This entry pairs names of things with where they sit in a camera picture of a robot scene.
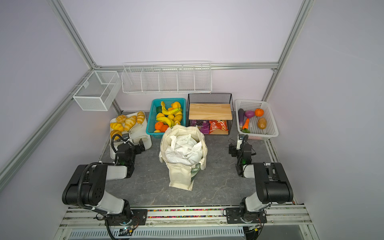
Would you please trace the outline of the beige canvas tote bag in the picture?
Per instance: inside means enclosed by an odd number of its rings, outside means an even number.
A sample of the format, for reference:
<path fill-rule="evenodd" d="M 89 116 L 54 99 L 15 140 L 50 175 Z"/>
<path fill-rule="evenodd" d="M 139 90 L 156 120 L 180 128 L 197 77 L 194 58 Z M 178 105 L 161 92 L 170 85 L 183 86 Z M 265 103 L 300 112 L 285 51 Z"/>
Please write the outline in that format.
<path fill-rule="evenodd" d="M 203 145 L 203 158 L 198 164 L 193 166 L 185 166 L 182 164 L 170 164 L 165 161 L 165 150 L 171 144 L 170 136 L 192 135 L 197 141 Z M 170 187 L 191 191 L 193 189 L 194 179 L 199 171 L 206 168 L 208 148 L 205 141 L 205 136 L 197 127 L 184 127 L 176 125 L 164 133 L 161 144 L 159 159 L 165 163 L 169 169 Z"/>

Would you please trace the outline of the white plastic grocery bag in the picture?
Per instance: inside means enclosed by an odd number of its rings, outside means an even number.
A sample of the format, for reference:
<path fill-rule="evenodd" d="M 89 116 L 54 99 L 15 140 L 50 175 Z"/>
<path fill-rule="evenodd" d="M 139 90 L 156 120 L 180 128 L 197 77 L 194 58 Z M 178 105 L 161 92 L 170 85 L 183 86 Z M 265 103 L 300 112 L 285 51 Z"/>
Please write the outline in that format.
<path fill-rule="evenodd" d="M 165 150 L 165 161 L 170 164 L 193 166 L 203 158 L 203 145 L 192 135 L 170 136 L 171 144 Z"/>

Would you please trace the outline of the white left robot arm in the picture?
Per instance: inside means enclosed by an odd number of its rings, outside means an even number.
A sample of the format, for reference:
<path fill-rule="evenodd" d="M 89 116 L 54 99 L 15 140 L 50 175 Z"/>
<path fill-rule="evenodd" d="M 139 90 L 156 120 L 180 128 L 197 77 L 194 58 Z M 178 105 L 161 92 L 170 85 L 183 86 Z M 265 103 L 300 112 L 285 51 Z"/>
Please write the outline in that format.
<path fill-rule="evenodd" d="M 130 178 L 135 170 L 136 156 L 146 147 L 143 138 L 133 141 L 128 134 L 114 134 L 111 148 L 115 153 L 114 162 L 98 161 L 76 168 L 63 191 L 62 202 L 100 214 L 110 226 L 132 225 L 140 218 L 132 212 L 129 201 L 113 196 L 105 187 L 107 181 Z"/>

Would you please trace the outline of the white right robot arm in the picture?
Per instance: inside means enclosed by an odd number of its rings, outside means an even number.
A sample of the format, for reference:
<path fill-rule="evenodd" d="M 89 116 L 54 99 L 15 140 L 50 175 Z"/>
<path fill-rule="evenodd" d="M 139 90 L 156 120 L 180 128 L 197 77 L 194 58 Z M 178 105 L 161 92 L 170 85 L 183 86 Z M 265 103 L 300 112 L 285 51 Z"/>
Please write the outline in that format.
<path fill-rule="evenodd" d="M 256 191 L 243 198 L 235 214 L 245 223 L 264 223 L 266 208 L 294 200 L 292 186 L 281 163 L 253 163 L 253 147 L 248 135 L 239 134 L 237 143 L 229 145 L 229 154 L 237 159 L 239 177 L 253 179 Z"/>

